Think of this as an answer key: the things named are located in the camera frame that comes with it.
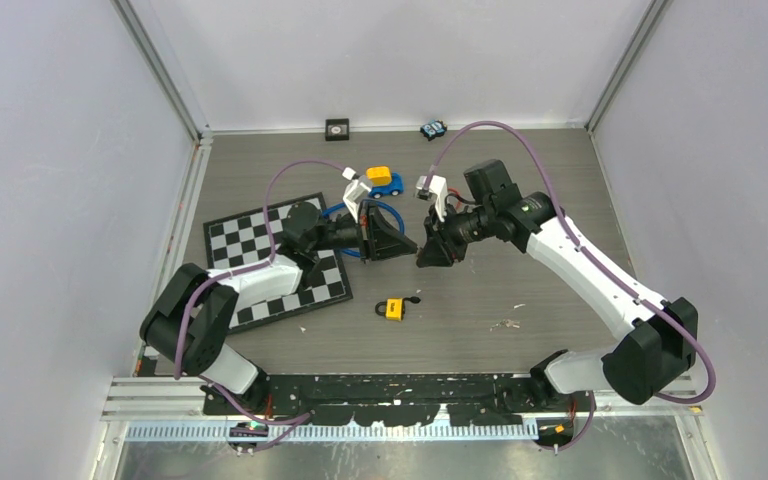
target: white plastic piece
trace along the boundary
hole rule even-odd
[[[625,273],[617,264],[605,256],[581,232],[569,217],[567,223],[581,245],[587,247],[602,264],[638,292],[641,299],[661,305],[664,297],[641,285],[637,280]],[[631,322],[636,319],[648,320],[652,312],[639,304],[636,299],[620,287],[616,286],[604,273],[590,263],[590,260],[579,251],[564,232],[561,222],[553,218],[540,225],[542,231],[528,238],[526,252],[535,260],[546,265],[556,275],[567,283],[573,290],[596,311],[599,318],[611,331],[611,335],[621,340],[634,330]]]
[[[567,352],[546,367],[546,378],[559,393],[587,390],[613,390],[602,372],[602,357],[613,350],[600,348],[588,352]]]
[[[126,442],[222,442],[239,440],[231,429],[237,420],[136,420],[129,422]],[[262,443],[274,440],[290,427],[269,427],[269,436],[249,437],[247,442]],[[417,442],[417,441],[472,441],[472,440],[537,440],[539,430],[536,418],[523,418],[522,424],[470,425],[452,427],[447,418],[434,419],[430,424],[409,427],[385,427],[380,422],[361,427],[354,421],[344,426],[302,425],[285,442]]]
[[[357,176],[357,172],[353,168],[346,167],[345,169],[343,169],[342,175],[343,175],[343,178],[345,178],[346,180],[352,181],[355,179],[355,176]]]
[[[419,177],[416,182],[416,189],[422,190],[425,186],[425,178],[423,175]],[[449,194],[449,188],[446,185],[446,177],[434,175],[431,177],[431,184],[428,185],[428,192],[434,195],[434,211],[437,212],[437,218],[440,222],[444,222],[446,219],[446,195]]]
[[[355,219],[355,222],[358,221],[358,210],[361,200],[368,197],[371,191],[372,181],[364,175],[352,180],[346,187],[346,191],[343,192],[343,203],[346,204],[346,209],[352,215],[352,218]]]
[[[201,373],[201,376],[239,395],[245,393],[254,383],[254,379],[257,378],[257,367],[223,343],[219,356],[207,370]]]
[[[208,270],[215,277],[228,270]],[[296,291],[302,279],[302,271],[296,263],[283,255],[276,255],[272,264],[243,275],[233,275],[220,280],[221,285],[227,285],[239,293],[237,306],[239,312],[255,303],[264,300],[283,297]]]

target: debris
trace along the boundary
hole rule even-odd
[[[497,328],[502,328],[502,327],[519,328],[519,322],[517,322],[516,320],[511,320],[510,318],[506,318],[501,322],[497,323],[496,325],[493,325],[492,327],[490,327],[490,331],[492,332],[493,330]]]

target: cable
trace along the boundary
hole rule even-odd
[[[575,422],[575,412],[578,410],[578,402],[575,400],[575,395],[570,395],[572,401],[570,402],[570,423]]]
[[[583,437],[588,430],[590,430],[590,425],[593,423],[593,417],[596,416],[596,396],[593,394],[592,390],[588,390],[587,392],[585,392],[585,395],[590,397],[590,413],[587,415],[587,421],[584,422],[584,426],[581,427],[581,431],[578,432],[578,435],[572,437],[572,440],[570,440],[568,444],[562,447],[557,447],[557,452],[563,452],[564,450],[572,447],[573,445],[578,443],[579,440],[581,440],[581,437]],[[536,444],[536,445],[540,448],[540,450],[549,450],[550,452],[556,451],[554,448],[546,448],[540,444]]]
[[[186,343],[187,339],[187,327],[189,327],[190,324],[190,314],[193,311],[193,307],[195,307],[196,302],[198,301],[198,298],[201,296],[202,293],[204,293],[205,290],[207,290],[208,287],[213,285],[214,283],[225,280],[226,278],[229,278],[233,275],[242,275],[244,273],[253,272],[255,270],[260,270],[261,268],[264,268],[272,263],[272,261],[275,259],[275,236],[272,234],[272,226],[270,225],[269,221],[269,194],[272,192],[272,187],[275,185],[275,182],[278,180],[278,177],[281,176],[284,172],[287,170],[301,165],[305,163],[316,163],[319,165],[327,165],[332,168],[336,168],[339,171],[343,171],[346,168],[338,163],[334,163],[328,160],[319,160],[319,159],[310,159],[310,160],[298,160],[296,162],[293,162],[281,170],[278,171],[278,173],[275,174],[275,176],[272,177],[272,180],[269,181],[269,185],[266,187],[266,197],[263,200],[263,221],[266,225],[266,236],[269,238],[269,257],[267,257],[266,260],[258,263],[254,263],[251,265],[245,265],[243,267],[240,267],[236,270],[230,270],[224,273],[221,273],[215,277],[208,278],[204,283],[198,286],[196,288],[196,291],[193,292],[193,294],[190,296],[190,299],[187,301],[186,307],[184,307],[184,315],[181,319],[181,329],[178,331],[178,345],[175,348],[175,371],[174,371],[174,377],[175,380],[178,380],[181,378],[181,362],[184,359],[184,344]]]
[[[390,214],[392,214],[393,217],[396,218],[396,222],[398,222],[398,224],[399,224],[399,231],[401,233],[405,233],[405,222],[404,222],[404,220],[402,220],[402,216],[399,215],[399,212],[397,212],[395,208],[391,207],[390,205],[387,205],[384,202],[378,201],[378,200],[366,199],[366,200],[362,200],[361,202],[372,202],[372,203],[375,203],[378,206],[380,206],[381,208],[383,208],[384,210],[387,210],[388,212],[390,212]],[[340,203],[338,203],[338,204],[336,204],[334,206],[326,208],[322,212],[322,216],[325,217],[325,218],[328,218],[328,215],[331,215],[332,213],[336,212],[337,210],[340,210],[340,209],[343,209],[343,208],[346,208],[346,204],[343,203],[343,202],[340,202]],[[350,257],[360,258],[360,252],[358,252],[357,250],[352,250],[350,248],[343,248],[340,251],[342,253],[350,256]]]
[[[473,128],[481,127],[481,126],[501,128],[502,130],[505,130],[506,132],[516,137],[517,140],[519,140],[519,143],[521,143],[522,146],[525,147],[525,149],[528,151],[528,154],[531,155],[531,159],[534,161],[534,166],[537,167],[537,172],[540,174],[540,178],[543,179],[543,184],[546,185],[546,193],[549,195],[549,198],[552,200],[552,207],[554,207],[555,209],[555,215],[558,217],[558,221],[561,223],[561,227],[563,227],[564,231],[567,233],[567,236],[569,237],[570,241],[572,241],[573,245],[575,245],[576,248],[579,251],[581,251],[581,253],[583,253],[588,260],[590,260],[590,263],[592,263],[597,269],[599,269],[603,274],[605,274],[605,276],[607,276],[617,287],[621,288],[623,291],[631,295],[633,298],[637,299],[642,305],[648,308],[653,314],[657,315],[659,318],[665,321],[670,327],[675,329],[675,331],[677,331],[679,335],[681,335],[682,338],[684,338],[687,341],[687,343],[689,343],[690,346],[693,347],[693,349],[699,355],[699,358],[702,360],[702,363],[705,365],[705,371],[708,374],[708,384],[705,386],[705,389],[702,391],[702,393],[700,393],[699,395],[696,395],[695,397],[689,397],[689,398],[674,397],[672,395],[667,395],[664,393],[656,393],[655,396],[663,400],[667,400],[674,403],[680,403],[684,405],[696,404],[710,397],[711,394],[714,392],[714,388],[716,388],[716,385],[717,385],[717,374],[714,371],[714,364],[713,362],[711,362],[711,358],[708,356],[708,353],[705,351],[704,348],[702,348],[702,345],[695,338],[693,338],[693,335],[691,335],[690,332],[688,332],[684,327],[682,327],[671,316],[667,315],[666,312],[656,307],[648,300],[641,299],[637,291],[635,291],[629,285],[626,285],[625,282],[619,279],[616,275],[613,274],[613,272],[611,272],[608,269],[608,267],[606,267],[602,262],[600,262],[599,259],[596,258],[596,256],[593,255],[593,253],[587,249],[587,247],[581,245],[581,240],[579,240],[578,237],[575,234],[573,234],[572,228],[570,228],[569,223],[567,223],[566,216],[564,215],[564,211],[561,209],[561,204],[558,201],[558,195],[555,193],[555,188],[552,185],[552,181],[549,179],[549,174],[546,173],[546,168],[543,166],[543,162],[540,161],[540,157],[537,155],[537,151],[534,149],[534,147],[531,145],[528,139],[526,139],[521,133],[516,131],[513,127],[501,122],[494,122],[491,120],[482,120],[482,121],[470,123],[469,125],[460,129],[455,135],[453,135],[449,139],[449,141],[446,143],[446,146],[443,147],[443,150],[437,155],[437,158],[434,160],[434,163],[431,165],[431,168],[428,170],[428,175],[425,178],[425,184],[423,185],[423,189],[428,190],[428,186],[431,184],[431,177],[434,176],[435,172],[437,171],[437,167],[440,165],[440,161],[443,160],[443,155],[445,155],[446,152],[449,151],[449,148],[451,148],[452,144],[455,143],[455,140],[457,140],[461,135],[472,130]]]
[[[199,378],[208,382],[208,385],[213,386],[213,388],[215,388],[220,394],[222,394],[223,397],[225,397],[225,400],[227,400],[232,407],[234,407],[238,412],[240,412],[244,416],[248,417],[249,420],[254,420],[255,422],[262,423],[264,425],[279,426],[279,425],[295,425],[297,423],[304,422],[310,417],[309,413],[304,413],[302,415],[299,415],[298,417],[291,418],[289,420],[269,420],[267,418],[258,418],[253,413],[243,408],[243,406],[240,405],[239,402],[237,402],[237,399],[234,398],[234,396],[231,395],[231,392],[229,392],[225,387],[211,381],[209,378],[205,378],[202,376],[199,376]]]
[[[461,196],[461,192],[457,191],[454,188],[448,188],[449,194],[446,195],[446,198],[448,197],[455,197],[459,202],[463,203],[464,205],[478,205],[478,202],[475,200],[467,200],[466,198]]]
[[[449,201],[449,197],[455,198],[455,196],[450,193],[450,194],[446,195],[446,201],[447,202]],[[455,204],[455,210],[459,211],[461,209],[461,205],[463,205],[463,203],[461,203],[461,201],[458,200],[458,199],[455,199],[455,201],[458,202],[458,203]]]
[[[293,433],[293,430],[299,428],[299,426],[301,426],[302,423],[304,423],[304,422],[299,422],[299,423],[293,425],[292,427],[288,428],[286,432],[282,433],[281,435],[278,435],[274,439],[272,439],[272,440],[270,440],[270,441],[268,441],[268,442],[266,442],[266,443],[264,443],[262,445],[258,445],[256,447],[250,449],[249,453],[262,452],[264,450],[268,450],[268,449],[274,447],[275,445],[278,445],[278,443],[280,443],[281,440],[284,439],[284,437],[286,437],[287,435]]]

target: wooden textured floor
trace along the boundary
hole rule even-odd
[[[525,133],[542,156],[567,213],[610,258],[630,268],[587,134]],[[261,206],[267,182],[291,161],[326,158],[358,171],[388,165],[402,174],[408,188],[427,172],[445,140],[427,142],[418,132],[355,133],[348,142],[325,142],[320,134],[218,136],[185,260],[206,266],[202,224]],[[463,170],[490,158],[505,162],[524,194],[544,190],[525,150],[501,131],[475,131],[459,139],[440,173],[450,186],[468,192]],[[333,204],[344,187],[336,170],[305,165],[281,177],[271,201],[322,191]],[[386,200],[404,217],[408,236],[423,245],[428,204],[411,195]],[[413,373],[525,372],[556,350],[586,350],[612,341],[569,287],[495,239],[470,245],[466,260],[447,269],[418,269],[413,257],[366,265],[345,257],[345,262],[354,299],[231,335],[227,342],[274,373]],[[422,303],[409,305],[403,322],[373,313],[377,302],[417,291]],[[506,319],[520,328],[491,331]],[[158,366],[158,373],[169,370],[168,362]]]

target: yellow padlock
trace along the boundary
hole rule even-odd
[[[419,303],[419,297],[388,298],[384,302],[375,305],[375,313],[387,320],[401,322],[405,318],[405,301]]]

